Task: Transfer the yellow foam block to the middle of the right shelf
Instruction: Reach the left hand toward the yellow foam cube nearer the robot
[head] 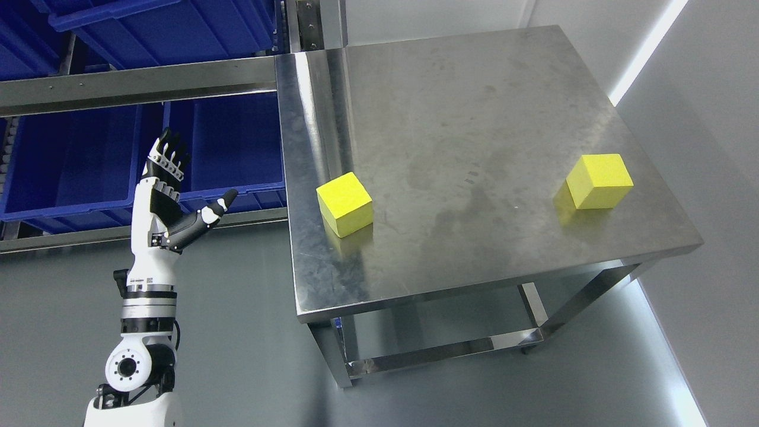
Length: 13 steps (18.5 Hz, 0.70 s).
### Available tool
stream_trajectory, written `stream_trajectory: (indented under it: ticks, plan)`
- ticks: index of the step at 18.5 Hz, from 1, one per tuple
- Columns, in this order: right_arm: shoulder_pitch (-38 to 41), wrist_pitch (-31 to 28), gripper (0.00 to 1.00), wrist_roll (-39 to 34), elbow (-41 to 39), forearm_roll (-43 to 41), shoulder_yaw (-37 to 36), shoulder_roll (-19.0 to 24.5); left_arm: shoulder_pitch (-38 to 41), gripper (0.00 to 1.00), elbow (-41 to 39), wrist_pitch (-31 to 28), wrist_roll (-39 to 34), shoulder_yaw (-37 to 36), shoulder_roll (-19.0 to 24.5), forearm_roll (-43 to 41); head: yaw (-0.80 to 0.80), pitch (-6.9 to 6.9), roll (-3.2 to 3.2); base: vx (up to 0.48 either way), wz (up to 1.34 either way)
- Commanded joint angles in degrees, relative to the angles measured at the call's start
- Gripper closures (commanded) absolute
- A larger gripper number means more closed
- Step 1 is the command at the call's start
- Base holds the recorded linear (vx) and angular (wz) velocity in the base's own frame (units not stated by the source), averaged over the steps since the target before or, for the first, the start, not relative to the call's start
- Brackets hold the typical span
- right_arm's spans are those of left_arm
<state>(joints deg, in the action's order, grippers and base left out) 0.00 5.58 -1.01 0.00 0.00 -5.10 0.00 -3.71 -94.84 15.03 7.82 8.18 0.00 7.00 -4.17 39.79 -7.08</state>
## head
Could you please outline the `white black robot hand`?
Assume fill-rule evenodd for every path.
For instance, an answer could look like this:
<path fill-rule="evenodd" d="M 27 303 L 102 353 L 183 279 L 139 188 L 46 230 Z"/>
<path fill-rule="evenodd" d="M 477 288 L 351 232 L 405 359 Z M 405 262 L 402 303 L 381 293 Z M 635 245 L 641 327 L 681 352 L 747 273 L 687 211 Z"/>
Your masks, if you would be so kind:
<path fill-rule="evenodd" d="M 222 197 L 190 213 L 179 204 L 190 155 L 178 132 L 163 129 L 152 144 L 135 187 L 130 248 L 135 262 L 126 289 L 173 288 L 173 265 L 187 246 L 214 229 L 238 197 L 230 189 Z"/>

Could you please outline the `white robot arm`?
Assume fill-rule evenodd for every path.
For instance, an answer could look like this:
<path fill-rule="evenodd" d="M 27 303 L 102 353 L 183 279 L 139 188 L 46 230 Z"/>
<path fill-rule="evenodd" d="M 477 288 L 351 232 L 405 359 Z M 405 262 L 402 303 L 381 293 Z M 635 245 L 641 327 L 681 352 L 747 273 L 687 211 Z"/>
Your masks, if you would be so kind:
<path fill-rule="evenodd" d="M 106 359 L 106 380 L 87 405 L 84 426 L 183 426 L 174 391 L 181 332 L 172 286 L 113 272 L 122 298 L 121 341 Z"/>

